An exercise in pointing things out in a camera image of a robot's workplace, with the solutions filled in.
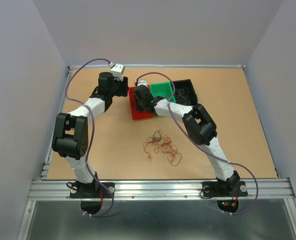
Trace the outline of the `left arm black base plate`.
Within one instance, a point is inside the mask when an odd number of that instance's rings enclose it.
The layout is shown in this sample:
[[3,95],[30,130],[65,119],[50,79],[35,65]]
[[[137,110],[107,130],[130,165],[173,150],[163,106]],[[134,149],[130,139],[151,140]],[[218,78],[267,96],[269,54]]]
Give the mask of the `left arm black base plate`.
[[67,182],[66,186],[70,189],[71,199],[111,199],[108,191],[99,185],[95,180],[92,183],[81,183],[78,181]]

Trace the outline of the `green plastic bin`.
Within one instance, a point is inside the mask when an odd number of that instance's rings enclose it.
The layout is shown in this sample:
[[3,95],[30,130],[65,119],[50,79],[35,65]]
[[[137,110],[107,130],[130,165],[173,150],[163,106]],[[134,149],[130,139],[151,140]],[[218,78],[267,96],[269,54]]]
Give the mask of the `green plastic bin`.
[[169,99],[173,94],[173,87],[170,82],[153,83],[149,85],[149,88],[154,98],[164,97]]

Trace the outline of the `red plastic bin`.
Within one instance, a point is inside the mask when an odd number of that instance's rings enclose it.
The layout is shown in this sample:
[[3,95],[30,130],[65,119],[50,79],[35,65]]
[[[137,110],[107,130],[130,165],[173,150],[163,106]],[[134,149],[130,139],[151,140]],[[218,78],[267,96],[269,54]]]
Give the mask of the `red plastic bin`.
[[129,87],[129,90],[128,90],[132,120],[136,121],[136,120],[153,118],[154,114],[146,112],[139,105],[139,103],[134,95],[134,92],[133,92],[134,88],[135,87],[132,86],[132,87]]

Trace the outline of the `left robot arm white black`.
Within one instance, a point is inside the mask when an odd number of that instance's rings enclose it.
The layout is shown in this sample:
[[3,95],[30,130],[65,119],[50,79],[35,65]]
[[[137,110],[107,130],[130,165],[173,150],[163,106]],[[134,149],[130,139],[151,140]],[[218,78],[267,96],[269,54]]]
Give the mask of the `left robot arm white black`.
[[113,97],[126,97],[128,89],[126,76],[118,78],[116,73],[101,72],[98,85],[85,103],[74,111],[57,115],[52,150],[69,163],[75,174],[75,181],[67,183],[71,198],[93,198],[102,189],[88,161],[94,138],[94,133],[88,134],[88,123],[107,111]]

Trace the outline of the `black plastic bin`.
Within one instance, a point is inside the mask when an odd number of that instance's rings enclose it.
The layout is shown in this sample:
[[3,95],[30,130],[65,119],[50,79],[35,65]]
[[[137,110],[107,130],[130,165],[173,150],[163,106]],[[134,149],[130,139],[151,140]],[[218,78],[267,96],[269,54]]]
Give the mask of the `black plastic bin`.
[[198,103],[198,97],[193,87],[191,79],[175,80],[174,97],[177,104],[194,106]]

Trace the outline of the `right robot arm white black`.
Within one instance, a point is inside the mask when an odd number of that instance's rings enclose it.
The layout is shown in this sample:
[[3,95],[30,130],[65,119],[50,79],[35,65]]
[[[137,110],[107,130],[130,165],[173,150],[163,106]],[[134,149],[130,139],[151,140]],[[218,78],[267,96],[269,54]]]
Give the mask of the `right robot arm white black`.
[[217,137],[216,124],[203,105],[186,106],[164,97],[153,97],[144,85],[135,87],[133,93],[143,110],[158,117],[172,118],[178,126],[183,123],[183,133],[207,155],[218,181],[219,192],[229,195],[236,191],[240,176],[227,160]]

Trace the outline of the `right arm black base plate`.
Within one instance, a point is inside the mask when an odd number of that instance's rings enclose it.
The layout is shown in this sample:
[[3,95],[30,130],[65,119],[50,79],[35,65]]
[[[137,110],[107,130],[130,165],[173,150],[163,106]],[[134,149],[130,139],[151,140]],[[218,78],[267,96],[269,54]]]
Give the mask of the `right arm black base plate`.
[[203,199],[247,197],[248,192],[244,181],[239,181],[232,190],[218,181],[205,181],[202,183],[200,196]]

